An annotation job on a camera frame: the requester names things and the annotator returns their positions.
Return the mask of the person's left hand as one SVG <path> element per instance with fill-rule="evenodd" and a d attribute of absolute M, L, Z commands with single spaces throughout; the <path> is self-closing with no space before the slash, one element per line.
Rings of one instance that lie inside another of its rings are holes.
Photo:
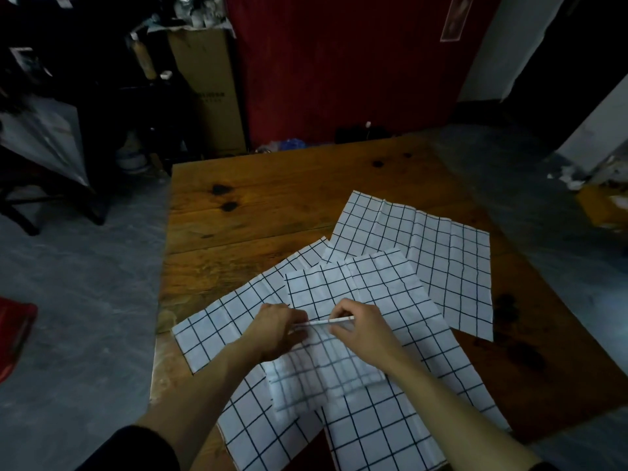
<path fill-rule="evenodd" d="M 240 337 L 247 356 L 254 364 L 271 362 L 297 346 L 282 345 L 283 305 L 286 304 L 264 303 Z"/>

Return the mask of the person's right hand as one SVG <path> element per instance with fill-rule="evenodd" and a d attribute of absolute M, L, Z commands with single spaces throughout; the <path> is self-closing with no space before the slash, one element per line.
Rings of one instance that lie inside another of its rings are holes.
<path fill-rule="evenodd" d="M 385 374 L 399 376 L 413 367 L 412 359 L 393 334 L 378 307 L 358 302 L 350 341 L 341 341 L 357 357 Z"/>

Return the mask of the thin white stick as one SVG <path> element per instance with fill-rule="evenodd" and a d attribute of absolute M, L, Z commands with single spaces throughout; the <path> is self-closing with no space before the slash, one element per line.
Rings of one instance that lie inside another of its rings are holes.
<path fill-rule="evenodd" d="M 332 318 L 332 319 L 313 320 L 313 321 L 308 321 L 308 322 L 303 322 L 303 323 L 296 323 L 292 326 L 292 329 L 294 330 L 304 329 L 304 328 L 312 327 L 312 326 L 330 326 L 332 324 L 341 324 L 341 323 L 346 323 L 346 322 L 352 322 L 354 320 L 355 320 L 354 316 L 342 316 L 342 317 Z"/>

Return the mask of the person's left forearm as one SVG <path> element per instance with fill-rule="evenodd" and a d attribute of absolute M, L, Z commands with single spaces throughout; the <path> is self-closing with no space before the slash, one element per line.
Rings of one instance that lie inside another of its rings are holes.
<path fill-rule="evenodd" d="M 226 345 L 192 379 L 142 415 L 137 425 L 163 438 L 180 471 L 189 471 L 234 391 L 275 345 L 262 336 Z"/>

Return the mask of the person's right forearm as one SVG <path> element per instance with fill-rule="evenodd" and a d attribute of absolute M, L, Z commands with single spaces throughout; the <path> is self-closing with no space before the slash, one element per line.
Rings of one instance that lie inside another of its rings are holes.
<path fill-rule="evenodd" d="M 542 460 L 405 355 L 379 368 L 404 392 L 454 471 L 531 471 Z"/>

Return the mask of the small folded checkered cloth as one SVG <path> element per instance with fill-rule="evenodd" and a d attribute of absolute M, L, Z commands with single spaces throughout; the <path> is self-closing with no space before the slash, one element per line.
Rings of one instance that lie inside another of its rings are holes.
<path fill-rule="evenodd" d="M 261 364 L 268 395 L 266 411 L 278 421 L 296 420 L 386 379 L 384 372 L 333 336 L 328 326 L 307 327 L 307 332 L 302 344 Z"/>

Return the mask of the white black-grid checkered cloth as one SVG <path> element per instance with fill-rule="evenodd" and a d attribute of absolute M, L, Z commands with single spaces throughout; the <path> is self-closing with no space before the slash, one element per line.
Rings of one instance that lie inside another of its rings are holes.
<path fill-rule="evenodd" d="M 353 191 L 322 258 L 340 262 L 394 248 L 451 327 L 494 340 L 488 232 Z"/>
<path fill-rule="evenodd" d="M 325 237 L 214 301 L 172 329 L 172 335 L 196 374 L 228 343 L 241 336 L 263 303 L 289 303 L 284 276 L 322 260 Z M 217 421 L 237 471 L 283 471 L 323 429 L 315 412 L 299 419 L 272 411 L 268 381 L 261 365 L 243 379 Z"/>
<path fill-rule="evenodd" d="M 379 308 L 409 355 L 499 428 L 505 417 L 410 262 L 397 249 L 285 276 L 289 304 L 311 321 L 350 298 Z M 404 392 L 389 378 L 318 410 L 338 471 L 433 471 L 446 462 Z"/>

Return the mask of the blue plastic bag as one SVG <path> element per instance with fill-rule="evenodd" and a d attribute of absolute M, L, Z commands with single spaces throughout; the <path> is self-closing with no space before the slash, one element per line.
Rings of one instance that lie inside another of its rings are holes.
<path fill-rule="evenodd" d="M 305 149 L 307 147 L 307 143 L 305 141 L 302 141 L 301 139 L 287 139 L 283 141 L 271 141 L 266 144 L 260 145 L 258 148 L 255 149 L 255 153 L 298 150 Z"/>

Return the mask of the black sleeve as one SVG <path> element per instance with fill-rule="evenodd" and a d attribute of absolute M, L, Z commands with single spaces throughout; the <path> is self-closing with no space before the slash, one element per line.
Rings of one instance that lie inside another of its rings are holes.
<path fill-rule="evenodd" d="M 172 446 L 146 427 L 117 430 L 75 471 L 181 471 Z"/>

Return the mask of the white bucket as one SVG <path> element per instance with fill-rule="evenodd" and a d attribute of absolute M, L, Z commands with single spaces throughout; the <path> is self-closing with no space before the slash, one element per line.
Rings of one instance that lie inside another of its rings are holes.
<path fill-rule="evenodd" d="M 115 152 L 115 162 L 125 174 L 140 174 L 147 171 L 148 160 L 136 131 L 127 132 L 124 144 Z"/>

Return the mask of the tall brown cardboard box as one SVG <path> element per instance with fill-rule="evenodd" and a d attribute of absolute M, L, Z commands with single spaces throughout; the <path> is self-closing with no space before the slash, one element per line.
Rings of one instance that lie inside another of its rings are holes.
<path fill-rule="evenodd" d="M 247 151 L 231 62 L 232 34 L 225 29 L 170 30 L 177 69 L 192 92 L 201 138 L 214 156 Z"/>

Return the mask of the crumpled white paper scraps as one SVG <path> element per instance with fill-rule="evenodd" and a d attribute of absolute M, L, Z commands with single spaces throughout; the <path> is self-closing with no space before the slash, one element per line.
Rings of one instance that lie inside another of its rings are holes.
<path fill-rule="evenodd" d="M 558 171 L 546 174 L 546 178 L 562 182 L 572 192 L 581 190 L 587 182 L 582 172 L 574 165 L 563 165 Z"/>

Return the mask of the yellow cardboard box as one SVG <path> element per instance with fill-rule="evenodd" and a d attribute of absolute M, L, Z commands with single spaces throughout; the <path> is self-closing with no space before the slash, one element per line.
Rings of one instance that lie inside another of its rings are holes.
<path fill-rule="evenodd" d="M 585 184 L 576 195 L 595 227 L 628 231 L 628 184 Z"/>

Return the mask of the red plastic object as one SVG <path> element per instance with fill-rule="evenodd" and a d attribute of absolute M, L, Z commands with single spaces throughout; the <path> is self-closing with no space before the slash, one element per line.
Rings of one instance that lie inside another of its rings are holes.
<path fill-rule="evenodd" d="M 15 370 L 38 317 L 38 307 L 0 296 L 0 384 Z"/>

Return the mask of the tan bottle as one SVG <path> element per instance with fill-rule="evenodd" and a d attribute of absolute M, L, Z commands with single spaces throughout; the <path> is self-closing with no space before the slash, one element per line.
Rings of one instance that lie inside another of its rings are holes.
<path fill-rule="evenodd" d="M 146 45 L 139 39 L 137 32 L 130 33 L 130 47 L 136 61 L 148 81 L 154 81 L 158 77 L 152 58 Z"/>

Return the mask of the large leaning picture board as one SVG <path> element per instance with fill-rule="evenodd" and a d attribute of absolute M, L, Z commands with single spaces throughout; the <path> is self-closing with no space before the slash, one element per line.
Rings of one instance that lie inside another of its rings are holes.
<path fill-rule="evenodd" d="M 58 100 L 28 96 L 20 113 L 0 112 L 0 145 L 89 188 L 78 110 Z"/>

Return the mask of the pale poster with red border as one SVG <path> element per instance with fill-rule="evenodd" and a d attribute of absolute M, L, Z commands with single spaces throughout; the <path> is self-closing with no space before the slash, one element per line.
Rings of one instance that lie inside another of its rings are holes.
<path fill-rule="evenodd" d="M 460 40 L 473 1 L 451 0 L 440 42 L 448 43 Z"/>

